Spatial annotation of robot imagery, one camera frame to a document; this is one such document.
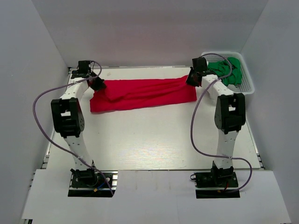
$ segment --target red fabric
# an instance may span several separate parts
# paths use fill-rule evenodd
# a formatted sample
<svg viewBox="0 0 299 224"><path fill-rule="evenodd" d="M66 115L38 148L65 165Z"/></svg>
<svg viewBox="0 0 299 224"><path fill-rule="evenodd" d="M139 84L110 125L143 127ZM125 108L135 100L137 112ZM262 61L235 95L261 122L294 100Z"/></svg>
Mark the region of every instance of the red fabric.
<svg viewBox="0 0 299 224"><path fill-rule="evenodd" d="M195 101L195 87L185 84L186 78L107 80L107 88L95 92L90 100L90 111L131 110Z"/></svg>

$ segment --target white plastic laundry basket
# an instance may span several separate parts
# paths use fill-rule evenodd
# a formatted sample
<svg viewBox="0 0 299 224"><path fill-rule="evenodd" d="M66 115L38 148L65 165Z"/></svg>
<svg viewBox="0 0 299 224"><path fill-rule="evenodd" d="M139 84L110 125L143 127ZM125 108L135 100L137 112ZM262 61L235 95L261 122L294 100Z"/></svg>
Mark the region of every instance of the white plastic laundry basket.
<svg viewBox="0 0 299 224"><path fill-rule="evenodd" d="M228 88L231 91L241 92L244 95L254 93L254 86L253 86L250 74L248 72L246 63L245 63L245 61L244 61L241 54L239 54L238 52L230 52L230 51L211 51L211 52L203 52L201 55L204 55L204 54L207 54L207 53L216 53L216 54L221 55L225 58L235 57L235 58L239 59L239 61L241 63L242 83L240 85L237 85L237 86L228 85ZM205 59L208 62L218 62L218 61L223 60L223 58L221 58L217 55L207 55L207 56L205 56Z"/></svg>

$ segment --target gray wall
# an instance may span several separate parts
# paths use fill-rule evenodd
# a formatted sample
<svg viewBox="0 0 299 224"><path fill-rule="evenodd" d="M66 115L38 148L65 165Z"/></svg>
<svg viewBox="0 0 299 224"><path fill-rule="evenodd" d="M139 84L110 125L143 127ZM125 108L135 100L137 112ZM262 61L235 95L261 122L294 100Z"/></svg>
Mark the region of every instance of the gray wall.
<svg viewBox="0 0 299 224"><path fill-rule="evenodd" d="M242 50L256 89L248 119L293 224L299 224L298 11L297 0L270 0Z"/></svg>
<svg viewBox="0 0 299 224"><path fill-rule="evenodd" d="M68 66L189 65L240 52L267 0L33 0Z"/></svg>
<svg viewBox="0 0 299 224"><path fill-rule="evenodd" d="M47 145L32 103L43 90L66 82L67 67L31 0L2 0L0 30L0 218L16 224ZM58 95L49 94L38 104L48 133L50 100Z"/></svg>

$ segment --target blue wire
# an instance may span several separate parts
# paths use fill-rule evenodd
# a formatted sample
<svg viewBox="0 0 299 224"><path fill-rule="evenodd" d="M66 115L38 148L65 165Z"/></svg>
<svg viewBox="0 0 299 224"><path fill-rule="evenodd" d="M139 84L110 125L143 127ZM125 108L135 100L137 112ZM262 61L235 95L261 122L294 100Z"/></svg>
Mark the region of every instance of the blue wire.
<svg viewBox="0 0 299 224"><path fill-rule="evenodd" d="M105 184L105 182L102 183L100 186L98 186L98 187L97 187L97 190L99 190L101 187L103 187L104 184Z"/></svg>

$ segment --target green fabric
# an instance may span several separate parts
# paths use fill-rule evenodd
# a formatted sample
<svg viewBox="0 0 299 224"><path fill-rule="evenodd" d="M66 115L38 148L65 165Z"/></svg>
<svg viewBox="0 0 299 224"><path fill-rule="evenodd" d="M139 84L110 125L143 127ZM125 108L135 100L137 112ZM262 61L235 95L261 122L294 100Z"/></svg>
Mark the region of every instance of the green fabric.
<svg viewBox="0 0 299 224"><path fill-rule="evenodd" d="M231 62L233 66L233 73L227 77L222 79L223 84L228 86L229 84L238 85L242 82L242 72L241 72L241 64L237 58L228 57L229 62ZM220 62L209 63L207 66L209 70L213 70L218 77L226 76L229 73L229 64L227 61L223 60Z"/></svg>

